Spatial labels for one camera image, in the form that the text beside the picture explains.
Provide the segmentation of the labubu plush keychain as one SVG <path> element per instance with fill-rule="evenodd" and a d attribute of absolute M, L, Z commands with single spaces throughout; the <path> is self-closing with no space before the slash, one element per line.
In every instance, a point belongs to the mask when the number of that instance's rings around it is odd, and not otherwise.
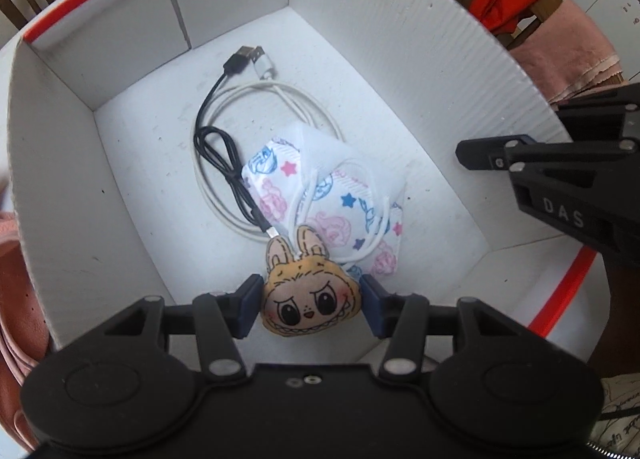
<path fill-rule="evenodd" d="M 357 281 L 330 259 L 314 228 L 300 225 L 297 251 L 283 236 L 266 251 L 267 279 L 262 289 L 262 324 L 280 337 L 328 330 L 355 317 L 362 296 Z"/>

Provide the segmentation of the printed face mask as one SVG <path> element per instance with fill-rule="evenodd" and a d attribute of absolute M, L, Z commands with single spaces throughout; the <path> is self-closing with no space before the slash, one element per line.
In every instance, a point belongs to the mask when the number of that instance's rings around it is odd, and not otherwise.
<path fill-rule="evenodd" d="M 278 234 L 314 228 L 350 275 L 390 276 L 399 265 L 405 176 L 326 133 L 293 123 L 242 168 L 244 184 Z"/>

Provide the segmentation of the red white shoe box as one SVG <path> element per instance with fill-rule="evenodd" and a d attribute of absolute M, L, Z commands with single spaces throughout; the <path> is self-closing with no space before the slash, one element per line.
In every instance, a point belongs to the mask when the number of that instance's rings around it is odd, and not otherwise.
<path fill-rule="evenodd" d="M 268 80 L 224 86 L 218 127 L 282 234 L 438 304 L 519 323 L 578 286 L 550 338 L 587 357 L 608 317 L 601 263 L 470 172 L 468 138 L 567 138 L 511 55 L 454 0 L 61 0 L 1 52 L 1 136 L 30 278 L 57 346 L 140 297 L 188 304 L 266 270 L 266 237 L 192 130 L 237 49 Z"/>

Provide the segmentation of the pink fleece cloth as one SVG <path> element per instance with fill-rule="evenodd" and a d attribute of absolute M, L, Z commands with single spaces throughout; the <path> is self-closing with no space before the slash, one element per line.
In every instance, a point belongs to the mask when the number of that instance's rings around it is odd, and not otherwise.
<path fill-rule="evenodd" d="M 1 427 L 18 445 L 33 451 L 38 443 L 21 404 L 21 389 L 32 369 L 46 357 L 50 332 L 32 287 L 17 221 L 1 214 Z"/>

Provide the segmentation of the pink towel on chair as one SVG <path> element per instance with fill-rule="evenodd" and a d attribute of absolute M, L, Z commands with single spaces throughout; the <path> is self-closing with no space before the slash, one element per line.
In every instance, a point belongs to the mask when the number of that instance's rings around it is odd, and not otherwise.
<path fill-rule="evenodd" d="M 571 0 L 563 0 L 511 56 L 550 104 L 625 82 L 615 48 Z"/>

